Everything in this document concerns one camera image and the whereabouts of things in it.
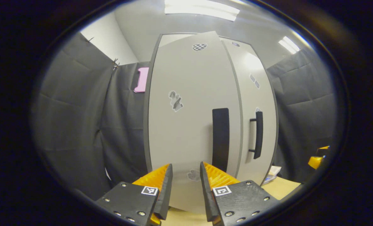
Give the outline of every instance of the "ceiling light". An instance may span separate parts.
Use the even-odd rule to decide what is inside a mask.
[[[282,40],[278,42],[284,48],[286,48],[291,54],[297,53],[301,50],[295,43],[293,43],[287,36],[284,36]]]
[[[208,0],[165,0],[164,9],[165,14],[202,14],[232,22],[237,18],[239,11],[234,7]]]

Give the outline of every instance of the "black door handle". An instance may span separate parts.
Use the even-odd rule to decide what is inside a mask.
[[[261,155],[261,147],[263,144],[263,112],[257,111],[256,118],[250,119],[249,123],[252,121],[256,122],[256,145],[255,149],[249,149],[249,151],[255,153],[253,159],[257,159]]]
[[[213,158],[212,165],[227,171],[230,148],[230,116],[228,108],[213,109]]]

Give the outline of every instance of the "pink object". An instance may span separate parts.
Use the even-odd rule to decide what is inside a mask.
[[[135,93],[143,93],[146,90],[147,82],[147,72],[149,71],[148,67],[141,67],[139,71],[139,81],[137,82],[137,87],[133,90]]]

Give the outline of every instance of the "table surface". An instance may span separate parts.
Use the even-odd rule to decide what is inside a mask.
[[[280,200],[296,189],[300,183],[277,177],[271,182],[263,185],[269,194]],[[167,219],[162,221],[162,226],[212,226],[212,222],[207,222],[205,214],[194,214],[171,207],[167,214]]]

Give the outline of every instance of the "sticker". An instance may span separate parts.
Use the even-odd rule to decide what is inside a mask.
[[[252,80],[252,82],[255,82],[255,81],[256,81],[256,79],[252,76],[251,73],[249,74],[249,78]]]
[[[256,87],[257,87],[258,89],[260,88],[260,85],[259,85],[259,83],[258,83],[257,80],[255,81],[255,85],[256,85]]]
[[[198,43],[192,46],[192,49],[195,50],[196,52],[204,50],[207,47],[206,43]]]
[[[215,196],[223,196],[229,193],[232,193],[228,186],[219,186],[213,188],[213,193]]]
[[[152,186],[145,186],[142,190],[142,194],[149,195],[149,196],[155,196],[157,194],[157,191],[159,189]]]
[[[179,111],[184,106],[184,104],[181,103],[182,97],[175,91],[172,90],[171,92],[169,92],[168,98],[171,99],[169,104],[172,106],[172,110],[174,112]]]
[[[199,170],[191,169],[189,171],[189,173],[186,174],[186,176],[188,176],[189,180],[193,180],[193,181],[196,181],[196,182],[200,181],[200,171]]]

